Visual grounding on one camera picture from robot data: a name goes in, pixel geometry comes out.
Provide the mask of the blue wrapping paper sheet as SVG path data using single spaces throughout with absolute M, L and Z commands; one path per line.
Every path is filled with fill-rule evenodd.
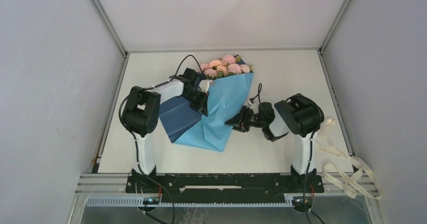
M 253 72 L 213 80 L 207 100 L 208 116 L 193 111 L 183 97 L 160 105 L 160 120 L 172 143 L 223 152 L 232 132 L 225 122 L 235 116 L 249 96 Z

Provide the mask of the pink flower bunch stem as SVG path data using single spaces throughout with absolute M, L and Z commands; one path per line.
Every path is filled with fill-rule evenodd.
M 253 66 L 252 65 L 241 64 L 240 67 L 241 67 L 242 73 L 251 73 L 251 72 L 253 72 Z

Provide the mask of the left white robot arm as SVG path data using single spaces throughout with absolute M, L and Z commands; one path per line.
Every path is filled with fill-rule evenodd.
M 158 124 L 160 105 L 174 97 L 183 97 L 193 111 L 208 116 L 207 100 L 211 83 L 212 80 L 187 68 L 184 74 L 170 76 L 158 85 L 148 88 L 134 86 L 123 100 L 119 120 L 134 137 L 136 158 L 133 170 L 141 174 L 137 184 L 143 191 L 152 192 L 158 184 L 157 178 L 151 175 L 156 169 L 152 132 Z

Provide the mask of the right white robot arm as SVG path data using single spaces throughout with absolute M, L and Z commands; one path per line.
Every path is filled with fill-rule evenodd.
M 311 185 L 309 175 L 316 175 L 314 142 L 324 121 L 324 113 L 311 99 L 298 93 L 275 104 L 260 102 L 258 112 L 244 106 L 225 122 L 239 132 L 260 128 L 269 141 L 279 140 L 290 133 L 295 136 L 295 157 L 291 165 L 291 185 L 303 192 Z

